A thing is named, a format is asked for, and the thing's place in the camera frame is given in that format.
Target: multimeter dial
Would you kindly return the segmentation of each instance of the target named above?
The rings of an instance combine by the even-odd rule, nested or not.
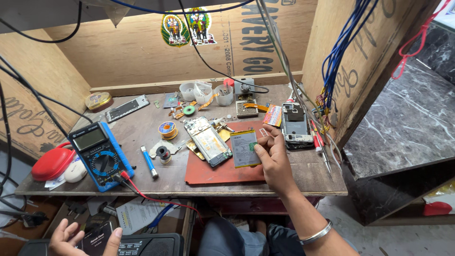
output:
[[[91,170],[99,176],[108,176],[118,169],[117,154],[111,151],[100,151],[90,159]]]

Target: red string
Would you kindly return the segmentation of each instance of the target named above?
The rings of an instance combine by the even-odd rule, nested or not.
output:
[[[158,199],[153,199],[153,198],[150,198],[150,197],[146,197],[142,192],[140,192],[136,185],[134,185],[133,181],[131,181],[131,179],[127,179],[131,185],[133,185],[133,187],[137,190],[138,194],[140,194],[143,198],[145,199],[149,199],[149,200],[152,200],[152,201],[156,201],[156,202],[161,202],[161,203],[166,203],[166,204],[173,204],[173,205],[179,205],[179,206],[183,206],[183,207],[187,207],[187,208],[190,208],[192,210],[195,210],[197,212],[197,215],[199,216],[199,220],[201,221],[202,225],[204,225],[204,222],[202,221],[202,218],[201,218],[201,214],[199,213],[198,210],[196,210],[196,208],[193,208],[191,206],[188,206],[188,205],[181,205],[181,204],[178,204],[178,203],[172,203],[172,202],[169,202],[169,201],[163,201],[163,200],[158,200]]]
[[[445,0],[445,3],[442,5],[442,8],[433,13],[427,20],[426,22],[420,27],[420,31],[417,33],[417,35],[415,35],[414,37],[412,37],[411,39],[409,39],[409,41],[407,41],[401,48],[400,50],[398,51],[398,53],[400,54],[400,56],[403,57],[403,59],[401,59],[401,61],[398,63],[398,65],[396,66],[396,68],[392,71],[392,78],[393,79],[398,79],[400,78],[400,76],[403,74],[403,71],[404,71],[404,65],[406,64],[406,61],[408,60],[408,57],[411,57],[411,56],[415,56],[417,55],[421,50],[422,48],[424,47],[424,44],[425,44],[425,40],[426,40],[426,33],[427,33],[427,29],[428,29],[428,26],[430,25],[430,23],[435,19],[435,17],[438,15],[438,13],[440,13],[448,4],[449,4],[450,0]],[[419,49],[415,52],[415,53],[412,53],[412,54],[403,54],[402,53],[402,50],[403,48],[408,45],[409,43],[411,43],[414,39],[416,39],[420,34],[422,34],[422,42],[420,42],[420,47]],[[397,70],[397,68],[401,65],[401,70],[399,72],[399,75],[397,77],[394,77],[394,73],[395,71]]]

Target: multimeter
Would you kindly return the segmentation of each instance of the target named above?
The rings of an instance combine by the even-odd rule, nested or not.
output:
[[[113,179],[115,174],[126,171],[130,177],[134,175],[107,123],[89,124],[70,133],[68,140],[101,192],[119,185]]]

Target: hand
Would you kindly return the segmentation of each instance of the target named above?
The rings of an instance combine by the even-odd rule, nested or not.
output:
[[[271,136],[259,138],[258,144],[254,145],[254,151],[261,159],[268,186],[282,197],[297,189],[288,154],[286,154],[284,137],[271,125],[264,123],[263,127]]]
[[[73,234],[78,227],[77,223],[72,223],[68,226],[68,220],[62,219],[51,237],[49,249],[51,255],[55,256],[88,256],[84,251],[74,248],[76,244],[84,238],[84,231],[79,231],[71,240],[68,238]],[[122,234],[121,228],[116,228],[104,249],[103,256],[116,256],[118,247],[120,246],[120,238]]]

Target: red silicone mat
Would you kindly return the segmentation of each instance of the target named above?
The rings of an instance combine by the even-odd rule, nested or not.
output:
[[[262,129],[262,121],[249,121],[249,122],[226,122],[229,128],[238,132],[248,130],[251,127],[256,131],[256,138],[262,138],[259,129]],[[231,147],[231,140],[227,140],[227,146]],[[234,168],[233,157],[229,158],[220,165],[212,168],[207,161],[202,161],[193,152],[189,153],[187,173],[185,181],[189,184],[209,184],[209,183],[229,183],[229,182],[243,182],[243,181],[262,181],[264,179],[264,172],[262,165],[254,168],[241,167]]]

